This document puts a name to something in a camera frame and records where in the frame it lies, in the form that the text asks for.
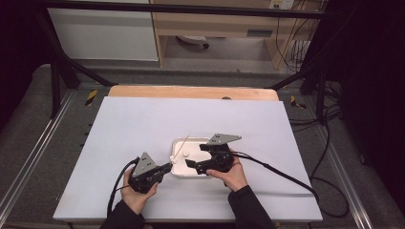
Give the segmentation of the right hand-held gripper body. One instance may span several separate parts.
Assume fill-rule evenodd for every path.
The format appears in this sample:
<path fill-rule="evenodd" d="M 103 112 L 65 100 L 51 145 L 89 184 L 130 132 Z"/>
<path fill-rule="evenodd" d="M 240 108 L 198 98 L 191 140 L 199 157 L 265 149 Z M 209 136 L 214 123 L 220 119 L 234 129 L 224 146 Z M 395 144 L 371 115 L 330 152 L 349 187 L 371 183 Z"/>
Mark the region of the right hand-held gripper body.
<path fill-rule="evenodd" d="M 241 139 L 239 135 L 214 134 L 205 144 L 200 145 L 202 151 L 208 152 L 212 162 L 210 169 L 223 173 L 228 172 L 233 164 L 233 155 L 228 147 L 228 143 Z"/>

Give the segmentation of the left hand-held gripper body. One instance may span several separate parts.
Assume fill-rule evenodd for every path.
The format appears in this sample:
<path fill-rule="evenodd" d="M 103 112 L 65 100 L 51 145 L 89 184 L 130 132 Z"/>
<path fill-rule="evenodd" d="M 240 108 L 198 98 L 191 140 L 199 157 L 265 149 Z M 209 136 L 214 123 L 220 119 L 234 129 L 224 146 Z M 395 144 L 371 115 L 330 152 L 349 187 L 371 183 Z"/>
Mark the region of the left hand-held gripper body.
<path fill-rule="evenodd" d="M 157 180 L 159 167 L 155 161 L 144 152 L 135 168 L 131 171 L 129 185 L 138 193 L 146 194 L 155 183 L 161 183 Z"/>

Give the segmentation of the white square tray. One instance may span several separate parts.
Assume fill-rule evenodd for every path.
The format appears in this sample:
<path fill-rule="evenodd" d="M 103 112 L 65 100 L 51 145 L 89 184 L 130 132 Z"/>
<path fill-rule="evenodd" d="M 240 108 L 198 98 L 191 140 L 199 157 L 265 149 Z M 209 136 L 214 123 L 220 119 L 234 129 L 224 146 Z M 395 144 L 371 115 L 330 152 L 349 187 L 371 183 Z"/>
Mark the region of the white square tray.
<path fill-rule="evenodd" d="M 172 154 L 173 156 L 177 150 L 180 148 L 182 142 L 184 141 L 185 137 L 179 137 L 173 141 L 172 144 Z M 202 151 L 200 149 L 201 144 L 205 144 L 208 141 L 207 137 L 189 137 L 187 141 L 184 143 L 183 147 L 181 148 L 180 153 L 176 157 L 177 163 L 173 164 L 171 169 L 171 173 L 175 177 L 179 178 L 197 178 L 202 177 L 202 175 L 198 175 L 194 168 L 187 167 L 185 160 L 190 159 L 196 162 L 208 160 L 211 158 L 211 155 L 208 152 Z M 189 157 L 184 157 L 182 152 L 188 151 Z"/>

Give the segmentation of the thin wooden skewer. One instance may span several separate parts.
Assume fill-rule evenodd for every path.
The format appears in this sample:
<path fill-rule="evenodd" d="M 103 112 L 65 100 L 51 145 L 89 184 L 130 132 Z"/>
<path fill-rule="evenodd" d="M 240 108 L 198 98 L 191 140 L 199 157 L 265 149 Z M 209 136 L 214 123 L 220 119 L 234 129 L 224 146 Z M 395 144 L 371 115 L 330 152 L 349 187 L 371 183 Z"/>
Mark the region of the thin wooden skewer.
<path fill-rule="evenodd" d="M 189 136 L 190 136 L 190 135 L 188 135 L 188 136 L 184 139 L 184 141 L 182 142 L 180 148 L 179 148 L 179 149 L 177 150 L 177 152 L 174 154 L 175 157 L 178 156 L 178 154 L 179 154 L 180 151 L 181 151 L 181 148 L 183 147 L 184 143 L 187 141 L 187 139 L 189 138 Z"/>

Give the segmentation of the person's right hand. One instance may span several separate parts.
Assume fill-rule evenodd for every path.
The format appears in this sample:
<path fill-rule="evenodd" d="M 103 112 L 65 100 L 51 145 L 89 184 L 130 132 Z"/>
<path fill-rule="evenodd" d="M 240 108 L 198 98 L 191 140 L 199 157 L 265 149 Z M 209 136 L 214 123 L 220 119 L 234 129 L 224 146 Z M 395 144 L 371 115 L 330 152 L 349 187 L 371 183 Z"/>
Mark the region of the person's right hand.
<path fill-rule="evenodd" d="M 225 186 L 232 192 L 237 192 L 246 187 L 247 180 L 245 178 L 245 172 L 241 161 L 236 156 L 233 158 L 232 167 L 228 172 L 223 173 L 217 170 L 208 169 L 206 173 L 211 177 L 222 180 Z"/>

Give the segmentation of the person's left hand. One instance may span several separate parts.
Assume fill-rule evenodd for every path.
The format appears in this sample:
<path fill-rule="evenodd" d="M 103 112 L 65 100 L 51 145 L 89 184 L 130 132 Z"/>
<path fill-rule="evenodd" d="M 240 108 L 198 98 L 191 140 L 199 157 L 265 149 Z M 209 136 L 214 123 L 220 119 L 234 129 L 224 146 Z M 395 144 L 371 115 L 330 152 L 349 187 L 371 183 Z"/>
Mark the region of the person's left hand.
<path fill-rule="evenodd" d="M 157 193 L 159 184 L 155 183 L 146 194 L 138 193 L 129 185 L 130 175 L 131 170 L 128 169 L 124 173 L 123 187 L 120 190 L 121 199 L 135 214 L 140 215 L 148 199 Z"/>

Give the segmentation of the white board sheet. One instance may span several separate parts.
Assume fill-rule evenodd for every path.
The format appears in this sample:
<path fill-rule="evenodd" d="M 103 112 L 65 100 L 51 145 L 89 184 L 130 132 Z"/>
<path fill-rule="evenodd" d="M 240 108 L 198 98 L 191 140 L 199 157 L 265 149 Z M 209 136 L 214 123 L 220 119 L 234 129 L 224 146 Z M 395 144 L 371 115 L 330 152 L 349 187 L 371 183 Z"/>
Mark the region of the white board sheet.
<path fill-rule="evenodd" d="M 230 147 L 252 157 L 245 175 L 273 220 L 322 220 L 282 102 L 112 96 L 102 101 L 54 218 L 105 219 L 125 164 L 144 152 L 164 164 L 175 139 L 214 134 L 241 137 Z"/>

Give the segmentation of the wooden table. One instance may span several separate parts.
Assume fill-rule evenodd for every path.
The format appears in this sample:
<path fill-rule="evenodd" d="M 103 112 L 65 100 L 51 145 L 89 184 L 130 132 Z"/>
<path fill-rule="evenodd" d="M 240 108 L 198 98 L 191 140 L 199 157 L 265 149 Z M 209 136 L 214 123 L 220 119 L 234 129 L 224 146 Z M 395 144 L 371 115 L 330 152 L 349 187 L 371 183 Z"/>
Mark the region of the wooden table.
<path fill-rule="evenodd" d="M 278 101 L 278 94 L 270 89 L 191 87 L 191 86 L 152 86 L 116 85 L 108 93 L 119 97 L 163 97 L 163 98 L 203 98 L 231 100 Z"/>

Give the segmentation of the yellow black tape marker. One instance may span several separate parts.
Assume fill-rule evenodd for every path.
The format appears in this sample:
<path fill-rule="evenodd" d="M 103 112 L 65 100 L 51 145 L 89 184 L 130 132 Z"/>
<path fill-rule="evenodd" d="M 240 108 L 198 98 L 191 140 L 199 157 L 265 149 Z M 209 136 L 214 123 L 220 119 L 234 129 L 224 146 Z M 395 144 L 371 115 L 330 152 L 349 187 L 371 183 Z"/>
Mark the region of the yellow black tape marker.
<path fill-rule="evenodd" d="M 92 91 L 89 93 L 89 95 L 88 95 L 88 97 L 87 97 L 87 99 L 86 99 L 86 102 L 85 102 L 85 106 L 86 106 L 86 107 L 92 105 L 92 103 L 93 103 L 93 101 L 94 101 L 94 99 L 95 99 L 95 97 L 96 97 L 96 94 L 97 94 L 97 90 L 92 90 Z"/>
<path fill-rule="evenodd" d="M 300 109 L 306 109 L 307 108 L 307 105 L 298 103 L 297 100 L 296 100 L 296 97 L 294 95 L 290 96 L 290 105 L 292 107 L 297 107 L 297 108 L 300 108 Z"/>

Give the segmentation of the white chair base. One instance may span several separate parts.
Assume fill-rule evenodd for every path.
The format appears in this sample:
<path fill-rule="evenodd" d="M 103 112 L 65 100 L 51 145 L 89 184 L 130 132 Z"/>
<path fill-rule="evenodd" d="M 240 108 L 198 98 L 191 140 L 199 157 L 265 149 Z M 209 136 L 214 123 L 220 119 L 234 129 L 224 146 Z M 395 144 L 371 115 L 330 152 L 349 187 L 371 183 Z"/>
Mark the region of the white chair base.
<path fill-rule="evenodd" d="M 193 45 L 201 45 L 204 49 L 209 48 L 207 40 L 203 36 L 182 36 L 179 35 L 178 38 L 186 43 Z"/>

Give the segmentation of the white cabinet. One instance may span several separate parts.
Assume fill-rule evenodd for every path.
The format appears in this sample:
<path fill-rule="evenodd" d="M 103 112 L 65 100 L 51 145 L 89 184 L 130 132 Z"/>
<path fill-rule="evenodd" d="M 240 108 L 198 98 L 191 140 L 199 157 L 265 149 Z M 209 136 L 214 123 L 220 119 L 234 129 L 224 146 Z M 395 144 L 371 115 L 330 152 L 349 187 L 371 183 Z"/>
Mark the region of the white cabinet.
<path fill-rule="evenodd" d="M 147 12 L 49 9 L 58 39 L 74 59 L 157 61 Z"/>

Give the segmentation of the black curtain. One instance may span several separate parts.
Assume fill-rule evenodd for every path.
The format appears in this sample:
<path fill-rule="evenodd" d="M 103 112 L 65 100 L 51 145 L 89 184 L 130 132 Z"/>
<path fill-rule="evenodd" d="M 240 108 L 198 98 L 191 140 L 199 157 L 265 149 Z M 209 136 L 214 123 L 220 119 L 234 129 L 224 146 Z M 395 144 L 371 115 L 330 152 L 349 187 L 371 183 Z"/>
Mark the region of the black curtain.
<path fill-rule="evenodd" d="M 405 212 L 405 0 L 363 0 L 330 66 L 361 153 Z"/>
<path fill-rule="evenodd" d="M 0 130 L 10 120 L 47 58 L 27 0 L 0 0 Z"/>

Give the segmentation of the aluminium floor rail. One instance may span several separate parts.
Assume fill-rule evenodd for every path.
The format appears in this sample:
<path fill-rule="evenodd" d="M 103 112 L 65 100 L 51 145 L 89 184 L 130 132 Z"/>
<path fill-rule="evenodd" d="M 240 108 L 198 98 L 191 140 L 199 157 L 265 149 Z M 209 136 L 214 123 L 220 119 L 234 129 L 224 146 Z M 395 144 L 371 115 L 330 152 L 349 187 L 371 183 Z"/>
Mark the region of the aluminium floor rail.
<path fill-rule="evenodd" d="M 358 229 L 373 229 L 373 224 L 369 215 L 363 206 L 359 195 L 357 194 L 349 173 L 345 169 L 337 151 L 331 141 L 330 134 L 326 125 L 317 127 L 318 133 L 326 146 L 326 156 L 329 159 L 330 166 L 336 176 L 341 191 L 344 193 L 350 206 L 352 217 Z"/>
<path fill-rule="evenodd" d="M 7 212 L 10 212 L 15 202 L 18 200 L 22 190 L 32 174 L 32 171 L 36 167 L 36 164 L 51 141 L 55 130 L 60 124 L 60 121 L 68 110 L 75 94 L 76 90 L 68 90 L 63 96 L 62 102 L 60 103 L 60 110 L 56 113 L 55 117 L 51 118 L 48 122 L 45 130 L 36 141 L 16 179 L 13 181 L 8 192 L 0 201 L 0 215 L 5 215 Z"/>

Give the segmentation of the black metal frame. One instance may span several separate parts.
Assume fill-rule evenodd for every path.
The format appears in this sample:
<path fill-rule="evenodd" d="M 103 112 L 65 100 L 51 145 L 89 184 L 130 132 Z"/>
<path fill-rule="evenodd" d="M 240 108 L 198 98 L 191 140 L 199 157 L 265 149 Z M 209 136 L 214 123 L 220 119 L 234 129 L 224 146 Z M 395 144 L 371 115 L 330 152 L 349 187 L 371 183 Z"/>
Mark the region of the black metal frame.
<path fill-rule="evenodd" d="M 304 11 L 304 10 L 259 10 L 251 8 L 231 8 L 212 6 L 190 6 L 190 5 L 168 5 L 150 3 L 122 3 L 122 2 L 99 2 L 99 1 L 75 1 L 75 0 L 34 0 L 29 2 L 32 14 L 46 34 L 50 42 L 51 54 L 53 56 L 52 86 L 53 86 L 53 116 L 60 109 L 60 92 L 58 74 L 61 73 L 69 88 L 77 88 L 80 82 L 74 73 L 74 69 L 89 76 L 96 82 L 106 87 L 116 86 L 116 83 L 102 78 L 91 72 L 84 66 L 75 62 L 62 49 L 53 24 L 48 23 L 44 16 L 47 8 L 69 9 L 69 10 L 110 10 L 110 11 L 136 11 L 136 12 L 158 12 L 158 13 L 182 13 L 182 14 L 204 14 L 204 15 L 232 15 L 251 17 L 275 17 L 275 18 L 306 18 L 306 19 L 330 19 L 339 16 L 337 12 Z"/>

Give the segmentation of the white wall socket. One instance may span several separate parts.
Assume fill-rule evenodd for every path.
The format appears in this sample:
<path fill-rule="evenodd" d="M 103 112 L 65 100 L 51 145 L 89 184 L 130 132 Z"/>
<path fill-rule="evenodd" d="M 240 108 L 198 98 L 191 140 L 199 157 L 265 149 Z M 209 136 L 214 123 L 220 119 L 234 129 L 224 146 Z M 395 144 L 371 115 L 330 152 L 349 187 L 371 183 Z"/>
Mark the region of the white wall socket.
<path fill-rule="evenodd" d="M 291 10 L 294 0 L 270 0 L 269 7 L 275 10 Z"/>

